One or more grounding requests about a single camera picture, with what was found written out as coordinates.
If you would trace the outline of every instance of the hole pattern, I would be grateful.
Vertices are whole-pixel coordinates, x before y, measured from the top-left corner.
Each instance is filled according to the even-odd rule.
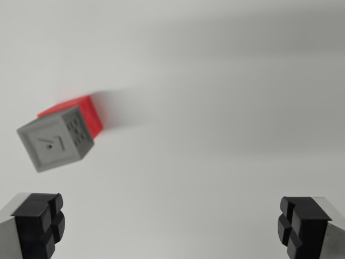
[[[67,129],[70,132],[76,147],[87,140],[87,135],[83,131],[78,118],[74,118],[67,124]]]

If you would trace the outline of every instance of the black gripper pad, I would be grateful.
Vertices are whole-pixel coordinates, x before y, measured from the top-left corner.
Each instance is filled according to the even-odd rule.
[[[50,259],[65,230],[61,194],[31,194],[12,214],[23,259]]]
[[[278,235],[291,259],[319,259],[331,218],[311,197],[283,197]]]

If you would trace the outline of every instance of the cube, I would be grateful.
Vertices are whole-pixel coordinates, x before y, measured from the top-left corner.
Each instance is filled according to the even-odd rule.
[[[81,160],[94,145],[77,106],[40,117],[17,132],[38,172]]]

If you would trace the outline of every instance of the white background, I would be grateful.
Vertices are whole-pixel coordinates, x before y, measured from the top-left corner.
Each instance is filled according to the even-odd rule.
[[[341,1],[0,0],[0,207],[61,193],[54,259],[288,258],[282,196],[345,213]],[[85,94],[106,130],[36,173],[16,129]]]

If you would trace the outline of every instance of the gray face of cube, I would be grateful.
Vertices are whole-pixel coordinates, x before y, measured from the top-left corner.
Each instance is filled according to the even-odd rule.
[[[38,172],[81,160],[94,145],[78,107],[38,118],[18,134]]]

